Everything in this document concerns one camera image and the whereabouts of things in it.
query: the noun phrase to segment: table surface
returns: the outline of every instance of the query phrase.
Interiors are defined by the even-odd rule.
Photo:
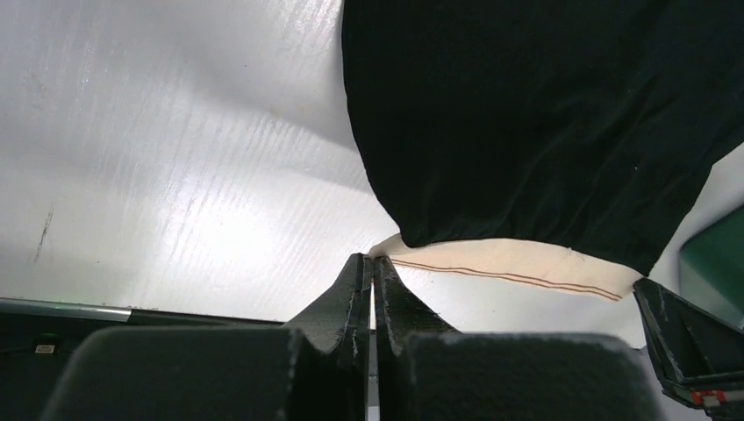
[[[0,296],[287,320],[397,228],[345,105],[340,0],[3,0]],[[744,202],[714,169],[652,278]],[[402,269],[465,331],[644,343],[634,301]]]

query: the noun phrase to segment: brown stripe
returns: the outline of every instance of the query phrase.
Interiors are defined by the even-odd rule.
[[[530,276],[523,276],[523,275],[516,275],[516,274],[492,274],[489,272],[481,272],[481,271],[476,271],[474,269],[469,269],[469,268],[437,268],[437,267],[428,266],[428,265],[424,265],[420,263],[411,263],[409,261],[394,260],[394,259],[390,259],[390,260],[393,263],[399,264],[401,266],[407,266],[410,268],[431,270],[435,272],[455,273],[455,274],[461,274],[461,275],[496,277],[496,278],[505,279],[507,281],[526,283],[529,285],[533,285],[536,287],[542,287],[546,289],[564,289],[567,291],[579,292],[579,293],[584,293],[584,294],[592,294],[596,296],[601,296],[602,298],[606,298],[611,301],[620,301],[622,299],[622,296],[619,296],[615,293],[612,293],[610,291],[607,291],[605,289],[601,289],[601,288],[598,288],[592,285],[558,283],[558,282],[546,281],[540,278],[532,278]]]

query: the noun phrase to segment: black fabric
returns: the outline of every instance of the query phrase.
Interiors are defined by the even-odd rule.
[[[647,274],[744,135],[741,1],[346,0],[342,42],[411,247],[531,239]]]

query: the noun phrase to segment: beige fabric strip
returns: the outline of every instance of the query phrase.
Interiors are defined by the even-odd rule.
[[[400,266],[498,278],[570,294],[619,301],[642,276],[617,263],[552,244],[522,239],[478,239],[409,248],[396,234],[369,250]]]

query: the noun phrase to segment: black cloth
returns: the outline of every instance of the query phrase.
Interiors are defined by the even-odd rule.
[[[342,47],[411,247],[530,239],[647,274],[744,135],[742,1],[346,0]]]

